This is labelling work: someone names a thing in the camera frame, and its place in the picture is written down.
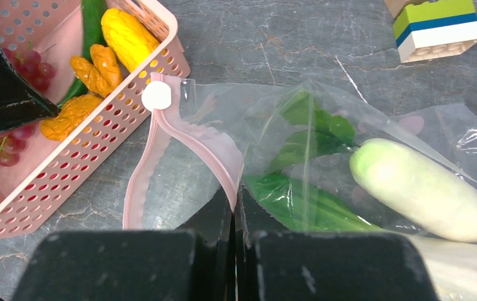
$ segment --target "yellow object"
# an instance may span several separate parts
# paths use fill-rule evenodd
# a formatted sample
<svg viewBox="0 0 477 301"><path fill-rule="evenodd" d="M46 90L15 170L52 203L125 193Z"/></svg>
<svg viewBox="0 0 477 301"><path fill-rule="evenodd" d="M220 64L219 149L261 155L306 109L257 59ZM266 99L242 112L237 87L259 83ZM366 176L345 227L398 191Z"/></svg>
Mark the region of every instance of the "yellow object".
<svg viewBox="0 0 477 301"><path fill-rule="evenodd" d="M102 99L93 94L69 99L57 117L41 121L41 133L47 139L64 141L101 102Z"/></svg>
<svg viewBox="0 0 477 301"><path fill-rule="evenodd" d="M159 41L137 18L117 8L110 8L103 14L102 32L107 45L129 72L159 46Z"/></svg>
<svg viewBox="0 0 477 301"><path fill-rule="evenodd" d="M103 45L90 47L91 64L86 58L72 56L70 66L89 91L107 97L122 83L122 72L114 51Z"/></svg>

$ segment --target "white radish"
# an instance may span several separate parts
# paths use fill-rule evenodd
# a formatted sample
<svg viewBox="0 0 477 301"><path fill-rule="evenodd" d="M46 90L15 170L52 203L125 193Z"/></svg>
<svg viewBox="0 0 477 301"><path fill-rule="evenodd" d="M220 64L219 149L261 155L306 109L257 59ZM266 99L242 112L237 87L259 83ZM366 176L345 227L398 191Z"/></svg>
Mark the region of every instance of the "white radish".
<svg viewBox="0 0 477 301"><path fill-rule="evenodd" d="M406 235L441 301L477 301L477 245Z"/></svg>
<svg viewBox="0 0 477 301"><path fill-rule="evenodd" d="M352 154L350 169L369 194L429 232L477 241L477 190L416 150L370 139Z"/></svg>

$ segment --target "gray marble surface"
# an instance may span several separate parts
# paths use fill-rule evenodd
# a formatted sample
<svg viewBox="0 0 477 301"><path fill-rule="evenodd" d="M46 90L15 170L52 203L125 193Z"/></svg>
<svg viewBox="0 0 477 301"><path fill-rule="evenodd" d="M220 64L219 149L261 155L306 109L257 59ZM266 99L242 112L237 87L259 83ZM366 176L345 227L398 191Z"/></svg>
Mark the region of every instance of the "gray marble surface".
<svg viewBox="0 0 477 301"><path fill-rule="evenodd" d="M351 77L387 115L456 102L477 115L477 45L461 56L400 65L382 0L162 2L179 20L191 78L199 83L294 85L312 78L357 96ZM148 128L149 120L38 231L0 241L0 297L11 298L48 233L121 228L123 195ZM185 172L180 180L193 178Z"/></svg>

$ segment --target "clear plastic wrap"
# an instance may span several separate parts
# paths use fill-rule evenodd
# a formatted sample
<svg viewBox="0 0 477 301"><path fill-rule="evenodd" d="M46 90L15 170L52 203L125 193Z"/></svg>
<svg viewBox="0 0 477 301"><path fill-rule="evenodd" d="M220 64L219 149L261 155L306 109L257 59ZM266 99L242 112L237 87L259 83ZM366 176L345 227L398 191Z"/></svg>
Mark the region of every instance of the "clear plastic wrap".
<svg viewBox="0 0 477 301"><path fill-rule="evenodd" d="M143 228L178 226L218 183L232 199L241 174L260 205L289 229L407 235L442 300L477 301L477 117L464 105L386 117L317 82L152 80L168 83L177 96L171 107L154 110L152 128L181 143L149 139L147 148L159 148L159 156L153 165L139 164L145 175L130 182L125 225L131 214ZM156 118L160 110L166 118Z"/></svg>

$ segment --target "blue stripe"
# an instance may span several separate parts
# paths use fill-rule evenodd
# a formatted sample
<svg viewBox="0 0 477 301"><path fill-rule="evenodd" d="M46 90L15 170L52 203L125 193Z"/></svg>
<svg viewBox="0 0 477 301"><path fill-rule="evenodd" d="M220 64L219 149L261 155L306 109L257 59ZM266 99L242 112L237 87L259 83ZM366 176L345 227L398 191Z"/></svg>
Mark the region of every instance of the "blue stripe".
<svg viewBox="0 0 477 301"><path fill-rule="evenodd" d="M457 25L457 24L463 24L463 23L469 23L469 22L475 22L475 21L477 21L476 13L472 13L472 14L462 14L459 16L410 23L408 27L401 33L401 35L396 40L397 47L399 47L402 44L402 42L404 42L404 40L406 40L406 38L413 31L438 28L443 26L451 26L451 25Z"/></svg>

